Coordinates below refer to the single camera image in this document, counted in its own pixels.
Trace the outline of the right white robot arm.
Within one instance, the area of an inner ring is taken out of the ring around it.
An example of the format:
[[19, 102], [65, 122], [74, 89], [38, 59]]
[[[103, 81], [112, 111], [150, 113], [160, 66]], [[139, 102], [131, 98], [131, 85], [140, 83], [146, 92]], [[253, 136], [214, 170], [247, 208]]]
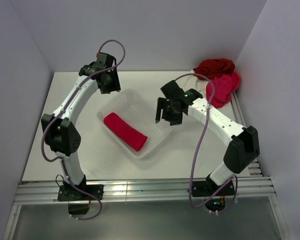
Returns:
[[158, 98], [155, 121], [169, 122], [171, 126], [180, 125], [187, 115], [210, 129], [227, 147], [222, 163], [205, 180], [204, 190], [217, 195], [224, 183], [241, 173], [260, 155], [258, 131], [253, 127], [232, 121], [215, 107], [201, 93], [193, 88], [184, 91], [172, 80], [166, 83]]

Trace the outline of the white plastic mesh basket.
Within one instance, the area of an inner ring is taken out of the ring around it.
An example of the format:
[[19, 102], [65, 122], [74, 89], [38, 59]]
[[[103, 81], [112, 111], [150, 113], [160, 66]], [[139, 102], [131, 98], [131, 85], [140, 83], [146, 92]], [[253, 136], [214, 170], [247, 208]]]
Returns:
[[[132, 128], [148, 137], [140, 151], [124, 143], [104, 124], [104, 118], [111, 113], [116, 113]], [[173, 130], [163, 122], [155, 123], [155, 115], [156, 108], [136, 90], [128, 88], [104, 103], [96, 112], [96, 120], [128, 154], [135, 159], [141, 159], [159, 146]]]

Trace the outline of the bright red t-shirt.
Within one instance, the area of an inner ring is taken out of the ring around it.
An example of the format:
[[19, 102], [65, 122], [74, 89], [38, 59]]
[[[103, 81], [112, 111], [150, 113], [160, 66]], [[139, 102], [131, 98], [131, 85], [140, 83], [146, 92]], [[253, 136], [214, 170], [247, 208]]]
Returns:
[[103, 123], [124, 143], [136, 152], [145, 145], [148, 137], [126, 123], [119, 115], [112, 112], [103, 119]]

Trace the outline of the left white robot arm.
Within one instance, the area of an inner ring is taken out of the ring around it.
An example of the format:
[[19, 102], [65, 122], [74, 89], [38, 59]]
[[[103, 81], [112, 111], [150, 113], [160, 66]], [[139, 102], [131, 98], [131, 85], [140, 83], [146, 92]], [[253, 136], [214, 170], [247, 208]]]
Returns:
[[43, 152], [42, 156], [51, 163], [59, 161], [63, 171], [60, 198], [75, 201], [91, 196], [78, 157], [81, 135], [76, 129], [76, 122], [96, 91], [110, 94], [120, 90], [116, 58], [108, 53], [98, 52], [95, 61], [79, 70], [73, 88], [61, 105], [53, 113], [45, 113], [41, 117], [43, 131], [41, 145], [49, 146], [56, 155], [50, 159]]

